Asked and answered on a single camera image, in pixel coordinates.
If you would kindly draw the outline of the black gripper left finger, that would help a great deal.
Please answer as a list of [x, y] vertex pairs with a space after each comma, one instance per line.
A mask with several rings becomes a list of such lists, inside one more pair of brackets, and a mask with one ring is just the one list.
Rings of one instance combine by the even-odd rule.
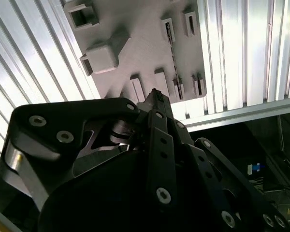
[[76, 159], [127, 144], [146, 158], [145, 193], [160, 205], [177, 199], [170, 100], [157, 89], [144, 102], [126, 98], [30, 104], [11, 115], [0, 172], [39, 210], [65, 183]]

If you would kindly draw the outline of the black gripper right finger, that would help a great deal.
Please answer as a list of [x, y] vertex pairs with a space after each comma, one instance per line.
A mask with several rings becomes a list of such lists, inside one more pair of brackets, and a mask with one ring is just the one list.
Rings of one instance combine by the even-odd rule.
[[209, 140], [193, 141], [161, 95], [173, 140], [177, 209], [175, 232], [290, 232], [281, 213]]

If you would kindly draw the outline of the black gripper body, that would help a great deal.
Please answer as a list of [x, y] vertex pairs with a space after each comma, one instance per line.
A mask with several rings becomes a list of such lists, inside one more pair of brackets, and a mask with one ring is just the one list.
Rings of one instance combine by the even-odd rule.
[[132, 148], [56, 190], [40, 232], [222, 231], [221, 171], [169, 119], [138, 122]]

